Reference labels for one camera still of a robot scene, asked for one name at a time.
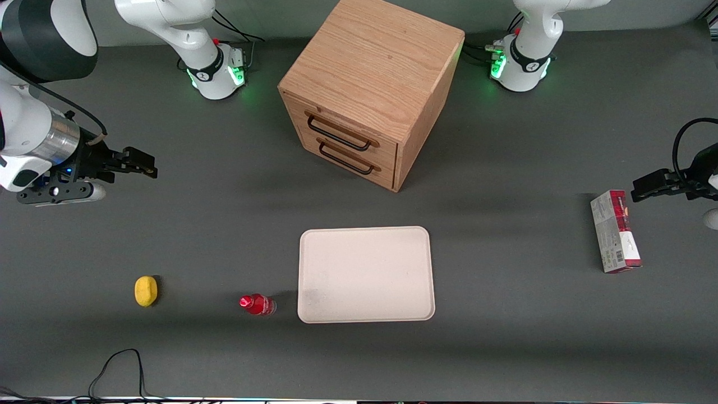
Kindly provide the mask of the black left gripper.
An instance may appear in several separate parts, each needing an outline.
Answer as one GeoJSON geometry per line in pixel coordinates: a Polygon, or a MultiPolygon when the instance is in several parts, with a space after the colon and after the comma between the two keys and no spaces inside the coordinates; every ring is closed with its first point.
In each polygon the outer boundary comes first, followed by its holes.
{"type": "Polygon", "coordinates": [[[674,171],[657,169],[648,177],[633,181],[631,199],[635,204],[657,195],[671,195],[675,186],[675,174],[678,176],[678,194],[684,194],[688,200],[717,199],[717,143],[699,151],[687,169],[679,168],[679,146],[673,146],[674,171]]]}

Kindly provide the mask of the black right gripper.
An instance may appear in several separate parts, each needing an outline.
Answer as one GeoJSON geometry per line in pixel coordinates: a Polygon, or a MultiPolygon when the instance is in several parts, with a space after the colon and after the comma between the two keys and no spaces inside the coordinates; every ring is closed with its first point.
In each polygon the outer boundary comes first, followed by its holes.
{"type": "Polygon", "coordinates": [[[80,142],[74,153],[62,163],[62,182],[96,179],[114,182],[116,172],[137,173],[157,179],[155,158],[136,148],[124,148],[124,166],[118,154],[108,148],[104,141],[88,145],[90,133],[80,131],[80,142]]]}

